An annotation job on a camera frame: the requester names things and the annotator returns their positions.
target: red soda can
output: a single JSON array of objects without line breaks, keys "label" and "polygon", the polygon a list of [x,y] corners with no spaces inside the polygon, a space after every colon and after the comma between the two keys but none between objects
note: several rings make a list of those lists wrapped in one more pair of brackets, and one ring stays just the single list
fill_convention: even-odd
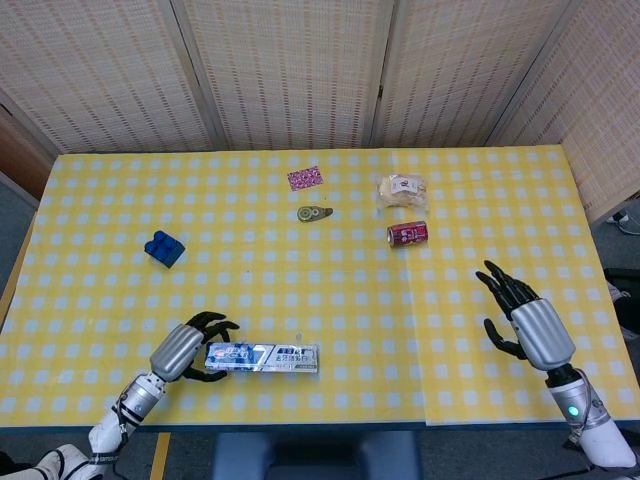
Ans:
[{"label": "red soda can", "polygon": [[425,242],[429,238],[427,222],[401,223],[387,228],[387,241],[391,248]]}]

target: blue lego block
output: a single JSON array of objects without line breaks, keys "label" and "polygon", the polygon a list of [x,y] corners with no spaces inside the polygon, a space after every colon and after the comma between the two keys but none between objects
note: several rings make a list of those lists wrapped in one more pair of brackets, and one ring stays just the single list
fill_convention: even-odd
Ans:
[{"label": "blue lego block", "polygon": [[153,234],[153,240],[145,243],[144,251],[159,262],[162,262],[167,268],[171,268],[184,252],[184,245],[171,235],[158,230]]}]

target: pink card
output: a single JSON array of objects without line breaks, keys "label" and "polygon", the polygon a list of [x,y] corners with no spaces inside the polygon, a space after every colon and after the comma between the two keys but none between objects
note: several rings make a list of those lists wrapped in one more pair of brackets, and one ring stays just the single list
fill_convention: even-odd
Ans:
[{"label": "pink card", "polygon": [[298,170],[297,172],[290,172],[287,174],[289,179],[289,185],[291,190],[301,190],[303,188],[313,187],[314,185],[320,185],[322,183],[322,175],[318,167],[305,168],[304,170]]}]

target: plastic bag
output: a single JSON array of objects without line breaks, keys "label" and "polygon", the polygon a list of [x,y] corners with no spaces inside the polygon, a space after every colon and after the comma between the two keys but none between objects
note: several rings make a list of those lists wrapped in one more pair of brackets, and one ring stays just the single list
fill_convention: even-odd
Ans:
[{"label": "plastic bag", "polygon": [[394,173],[381,177],[377,185],[377,204],[378,208],[411,207],[426,211],[429,207],[427,182],[421,175]]}]

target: robotic hand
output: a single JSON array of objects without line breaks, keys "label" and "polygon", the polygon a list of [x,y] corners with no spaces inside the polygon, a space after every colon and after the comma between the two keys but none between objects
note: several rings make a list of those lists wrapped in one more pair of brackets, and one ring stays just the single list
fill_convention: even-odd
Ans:
[{"label": "robotic hand", "polygon": [[498,350],[547,372],[545,383],[571,428],[570,440],[582,447],[594,465],[634,467],[635,454],[586,374],[569,363],[576,347],[551,303],[494,263],[485,261],[485,266],[493,278],[483,272],[476,276],[489,287],[518,338],[518,343],[504,340],[487,318],[484,328],[491,342]]},{"label": "robotic hand", "polygon": [[151,372],[136,377],[125,387],[100,423],[89,432],[92,454],[87,459],[73,445],[63,445],[47,453],[32,469],[1,477],[4,480],[99,480],[109,466],[115,470],[120,451],[134,430],[164,396],[164,386],[181,377],[215,382],[226,372],[205,373],[192,367],[200,348],[216,335],[229,342],[228,330],[239,327],[220,321],[220,313],[201,312],[186,324],[178,325],[151,355]]}]

